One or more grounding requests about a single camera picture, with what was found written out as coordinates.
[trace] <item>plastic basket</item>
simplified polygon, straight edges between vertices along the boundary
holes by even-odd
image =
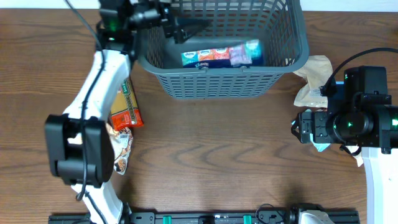
[[[179,0],[180,16],[211,22],[184,44],[166,39],[162,28],[141,32],[139,62],[175,98],[254,97],[284,73],[301,68],[309,49],[299,0]],[[259,39],[264,64],[249,68],[183,68],[181,53],[233,46]]]

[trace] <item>table surface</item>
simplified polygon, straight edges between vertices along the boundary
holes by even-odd
[[[96,10],[83,10],[90,24]],[[398,47],[398,14],[305,12],[311,55],[333,68],[373,47]],[[75,192],[49,171],[44,121],[72,102],[90,71],[93,39],[65,9],[0,10],[0,223],[46,223],[52,213],[85,212]],[[387,67],[398,104],[397,56],[377,53],[349,67]],[[290,122],[305,82],[285,74],[255,99],[175,100],[135,64],[131,74],[145,127],[134,129],[119,197],[133,208],[255,210],[295,202],[355,208],[366,223],[364,168],[338,146],[300,144]]]

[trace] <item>purple package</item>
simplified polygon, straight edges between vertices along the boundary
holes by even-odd
[[[229,48],[231,65],[252,64],[251,55],[246,52],[243,44]]]

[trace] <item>basket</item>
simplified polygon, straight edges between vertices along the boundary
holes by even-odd
[[[139,63],[158,78],[170,96],[187,98],[255,97],[284,73],[301,68],[309,49],[299,0],[179,0],[172,9],[211,25],[175,44],[161,27],[141,32]],[[259,39],[264,64],[241,68],[183,68],[181,53]]]

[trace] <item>teal package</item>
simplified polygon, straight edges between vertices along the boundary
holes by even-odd
[[[262,57],[261,43],[259,40],[250,40],[244,43],[246,52],[251,56],[252,59],[258,59]]]
[[[181,54],[182,66],[188,65],[189,63],[198,62],[197,52],[185,52]]]

